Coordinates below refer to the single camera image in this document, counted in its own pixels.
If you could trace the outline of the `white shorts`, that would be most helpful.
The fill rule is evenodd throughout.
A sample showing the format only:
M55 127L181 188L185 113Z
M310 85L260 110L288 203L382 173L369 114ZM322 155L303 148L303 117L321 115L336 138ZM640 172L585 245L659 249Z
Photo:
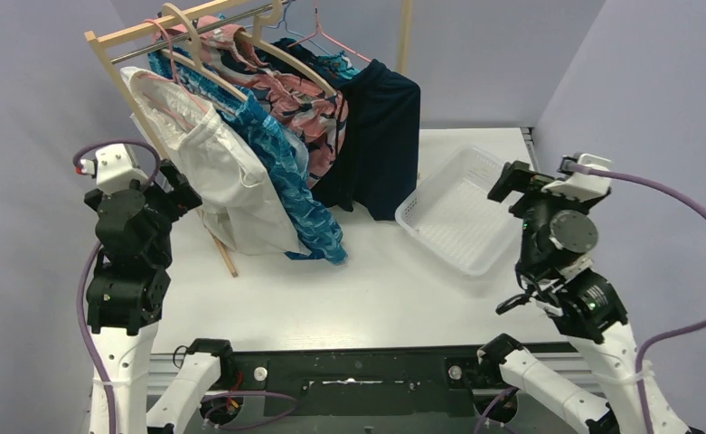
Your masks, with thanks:
M138 67L120 74L164 151L201 196L202 222L248 255L307 254L268 171L207 99Z

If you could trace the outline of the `blue shark print shorts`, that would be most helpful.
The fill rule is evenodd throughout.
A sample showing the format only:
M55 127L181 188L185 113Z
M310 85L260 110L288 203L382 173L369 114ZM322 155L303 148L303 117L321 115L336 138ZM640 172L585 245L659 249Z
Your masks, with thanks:
M284 254L294 260L344 263L348 254L342 245L343 231L331 212L313 198L307 185L308 163L297 162L300 152L307 150L306 144L270 115L252 90L238 85L236 89L247 97L240 101L200 72L159 52L150 53L148 63L152 72L167 79L173 77L172 68L176 68L181 85L210 101L221 120L254 151L287 215L289 233L298 237L298 245L285 249Z

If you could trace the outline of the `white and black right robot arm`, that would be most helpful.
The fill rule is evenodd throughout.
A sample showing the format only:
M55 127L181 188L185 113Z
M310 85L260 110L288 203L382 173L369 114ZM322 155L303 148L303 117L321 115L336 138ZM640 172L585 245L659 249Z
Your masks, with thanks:
M514 273L521 293L496 311L535 304L577 350L595 378L593 394L556 373L507 334L481 346L477 371L483 382L525 392L578 433L688 433L639 353L628 314L613 285L593 268L589 255L598 230L589 210L609 195L607 179L574 173L561 179L527 163L504 166L488 198L519 200L510 213L522 222Z

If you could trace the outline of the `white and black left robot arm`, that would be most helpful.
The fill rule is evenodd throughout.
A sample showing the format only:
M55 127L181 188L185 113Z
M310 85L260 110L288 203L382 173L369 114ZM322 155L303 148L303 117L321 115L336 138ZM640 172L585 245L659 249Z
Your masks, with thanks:
M237 380L230 341L197 338L152 408L147 396L151 355L171 278L170 232L201 198L168 159L160 164L165 190L132 175L115 193L85 197L98 215L99 247L85 272L86 342L94 363L89 432L182 433L214 385Z

